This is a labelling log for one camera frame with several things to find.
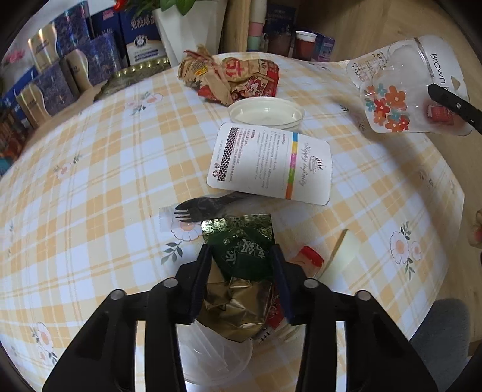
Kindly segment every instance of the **plant leaf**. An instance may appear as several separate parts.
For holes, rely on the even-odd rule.
[[[176,4],[176,0],[161,0],[161,11],[166,11]]]
[[[196,0],[177,0],[177,9],[181,13],[181,15],[186,15],[194,5],[195,1]]]

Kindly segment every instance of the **brown label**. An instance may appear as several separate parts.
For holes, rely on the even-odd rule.
[[[67,60],[68,66],[72,71],[75,83],[79,87],[80,92],[83,93],[91,88],[92,84],[89,80],[89,61],[84,52],[75,49],[65,56],[65,59]]]
[[[35,66],[42,73],[59,59],[57,53],[57,30],[53,23],[41,28],[37,34],[28,40],[28,46],[33,54]]]
[[[45,108],[43,94],[41,90],[33,83],[25,87],[17,96],[17,101],[24,110],[27,118],[33,120],[33,124],[39,127],[51,118]]]

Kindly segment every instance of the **green foil wrapper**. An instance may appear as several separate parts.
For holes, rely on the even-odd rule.
[[[261,330],[271,304],[271,217],[204,221],[202,236],[212,246],[213,262],[197,320],[227,339],[243,342]]]

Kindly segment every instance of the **yellow plaid pattern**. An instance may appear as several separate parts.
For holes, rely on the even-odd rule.
[[[327,206],[254,198],[245,212],[271,213],[287,257],[309,245],[328,260],[342,230],[352,230],[360,253],[331,288],[370,291],[410,337],[435,300],[458,235],[464,195],[450,168],[424,134],[369,129],[346,62],[307,68],[279,56],[237,56],[279,65],[277,96],[305,108],[300,132],[327,140],[333,154]],[[206,173],[227,121],[225,107],[200,99],[169,70],[52,130],[2,178],[0,340],[37,391],[110,291],[149,290],[195,256],[193,245],[166,260],[166,244],[194,237],[180,238],[169,220],[161,224],[159,211],[217,192]],[[142,336],[140,326],[138,391]],[[214,390],[292,391],[301,344],[301,337],[274,338],[257,346],[248,368]]]

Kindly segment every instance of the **colorful stripe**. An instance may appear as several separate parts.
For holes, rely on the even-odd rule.
[[[293,183],[295,182],[295,169],[296,169],[296,152],[298,151],[298,134],[293,132],[293,144],[291,146],[291,163],[290,171],[288,172],[288,186],[286,187],[285,199],[291,200],[291,194],[293,193]]]

